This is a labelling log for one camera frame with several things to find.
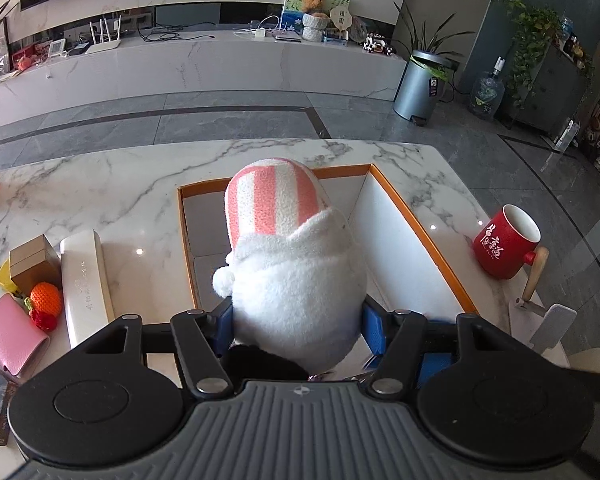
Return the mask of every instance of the mug handle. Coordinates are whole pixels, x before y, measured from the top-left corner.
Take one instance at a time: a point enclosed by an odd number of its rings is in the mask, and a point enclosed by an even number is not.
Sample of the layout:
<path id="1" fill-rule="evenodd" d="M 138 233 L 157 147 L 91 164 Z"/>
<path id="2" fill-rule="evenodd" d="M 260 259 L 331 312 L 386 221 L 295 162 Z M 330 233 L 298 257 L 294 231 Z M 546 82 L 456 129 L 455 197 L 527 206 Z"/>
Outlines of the mug handle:
<path id="1" fill-rule="evenodd" d="M 535 251 L 531 251 L 525 255 L 525 260 L 527 259 L 532 259 L 533 265 L 531 266 L 529 278 L 526 280 L 525 290 L 522 293 L 522 301 L 531 300 L 531 296 L 540 281 L 540 276 L 542 275 L 546 261 L 549 259 L 549 249 L 539 246 Z"/>

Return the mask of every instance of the red crochet strawberry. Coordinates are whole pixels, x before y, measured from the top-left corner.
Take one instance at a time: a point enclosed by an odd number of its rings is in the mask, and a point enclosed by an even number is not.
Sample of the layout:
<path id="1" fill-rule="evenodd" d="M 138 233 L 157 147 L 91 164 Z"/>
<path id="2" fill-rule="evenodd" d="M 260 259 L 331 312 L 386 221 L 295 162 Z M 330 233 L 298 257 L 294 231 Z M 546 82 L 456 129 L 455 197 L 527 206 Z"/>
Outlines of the red crochet strawberry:
<path id="1" fill-rule="evenodd" d="M 58 326 L 58 320 L 54 316 L 41 310 L 29 310 L 29 317 L 35 326 L 45 332 L 51 332 Z"/>

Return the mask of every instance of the white box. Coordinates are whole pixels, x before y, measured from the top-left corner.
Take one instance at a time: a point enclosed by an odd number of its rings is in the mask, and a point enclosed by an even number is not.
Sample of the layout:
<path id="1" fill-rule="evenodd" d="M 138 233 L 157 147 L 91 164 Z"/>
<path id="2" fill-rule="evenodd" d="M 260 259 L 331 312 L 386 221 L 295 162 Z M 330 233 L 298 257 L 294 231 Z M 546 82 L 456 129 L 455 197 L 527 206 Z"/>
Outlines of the white box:
<path id="1" fill-rule="evenodd" d="M 60 261 L 69 343 L 75 348 L 114 320 L 97 232 L 90 229 L 62 240 Z"/>

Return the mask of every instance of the teddy bear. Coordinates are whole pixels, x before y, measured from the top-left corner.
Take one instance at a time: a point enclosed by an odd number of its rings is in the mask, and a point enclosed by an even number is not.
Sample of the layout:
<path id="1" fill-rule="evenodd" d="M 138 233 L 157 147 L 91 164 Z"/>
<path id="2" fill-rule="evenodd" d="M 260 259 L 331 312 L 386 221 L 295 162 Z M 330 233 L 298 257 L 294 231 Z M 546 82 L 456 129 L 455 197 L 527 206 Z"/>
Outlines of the teddy bear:
<path id="1" fill-rule="evenodd" d="M 213 276 L 237 343 L 330 370 L 360 336 L 366 265 L 344 215 L 304 164 L 260 160 L 224 194 L 232 251 Z"/>
<path id="2" fill-rule="evenodd" d="M 305 14 L 313 14 L 314 12 L 321 12 L 322 4 L 324 0 L 302 0 L 301 12 Z"/>

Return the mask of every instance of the small brown box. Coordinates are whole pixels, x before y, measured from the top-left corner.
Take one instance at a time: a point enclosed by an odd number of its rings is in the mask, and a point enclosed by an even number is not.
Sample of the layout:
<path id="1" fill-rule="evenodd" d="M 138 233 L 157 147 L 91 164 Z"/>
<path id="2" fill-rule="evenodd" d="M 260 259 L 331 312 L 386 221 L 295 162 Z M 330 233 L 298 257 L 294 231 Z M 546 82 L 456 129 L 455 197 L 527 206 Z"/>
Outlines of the small brown box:
<path id="1" fill-rule="evenodd" d="M 11 281 L 24 296 L 41 282 L 62 288 L 60 258 L 45 235 L 40 235 L 11 250 L 9 254 Z"/>

